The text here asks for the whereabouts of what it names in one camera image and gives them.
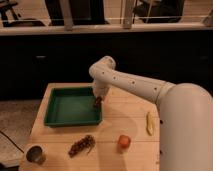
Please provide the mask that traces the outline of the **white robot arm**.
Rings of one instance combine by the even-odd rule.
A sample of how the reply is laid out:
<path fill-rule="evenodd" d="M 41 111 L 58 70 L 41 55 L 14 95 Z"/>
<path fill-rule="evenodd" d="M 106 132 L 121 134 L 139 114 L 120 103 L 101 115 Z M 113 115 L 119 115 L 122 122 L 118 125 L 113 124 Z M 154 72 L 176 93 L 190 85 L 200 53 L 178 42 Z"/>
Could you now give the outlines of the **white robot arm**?
<path fill-rule="evenodd" d="M 111 85 L 156 105 L 160 124 L 160 171 L 213 171 L 213 96 L 193 83 L 173 84 L 119 72 L 104 56 L 89 68 L 93 93 Z"/>

